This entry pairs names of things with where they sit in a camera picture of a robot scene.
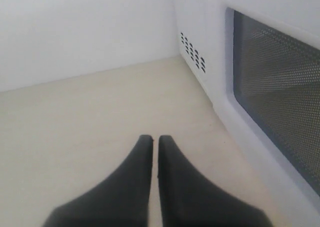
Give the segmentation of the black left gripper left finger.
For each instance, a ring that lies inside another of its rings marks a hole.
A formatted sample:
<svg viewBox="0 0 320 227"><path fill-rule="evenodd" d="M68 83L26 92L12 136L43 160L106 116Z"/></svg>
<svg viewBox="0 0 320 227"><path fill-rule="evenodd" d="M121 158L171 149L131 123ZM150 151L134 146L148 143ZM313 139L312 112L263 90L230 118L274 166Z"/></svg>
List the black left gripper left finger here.
<svg viewBox="0 0 320 227"><path fill-rule="evenodd" d="M153 167L153 138L140 135L109 177L52 211L45 227L146 227Z"/></svg>

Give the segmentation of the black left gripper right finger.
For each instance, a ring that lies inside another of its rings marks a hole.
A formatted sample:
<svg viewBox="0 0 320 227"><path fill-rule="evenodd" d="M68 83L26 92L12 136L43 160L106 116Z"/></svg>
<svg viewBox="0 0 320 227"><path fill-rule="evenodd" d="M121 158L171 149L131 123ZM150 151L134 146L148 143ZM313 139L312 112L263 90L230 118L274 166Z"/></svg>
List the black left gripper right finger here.
<svg viewBox="0 0 320 227"><path fill-rule="evenodd" d="M260 209L210 182L170 135L158 141L158 188L164 227L271 227Z"/></svg>

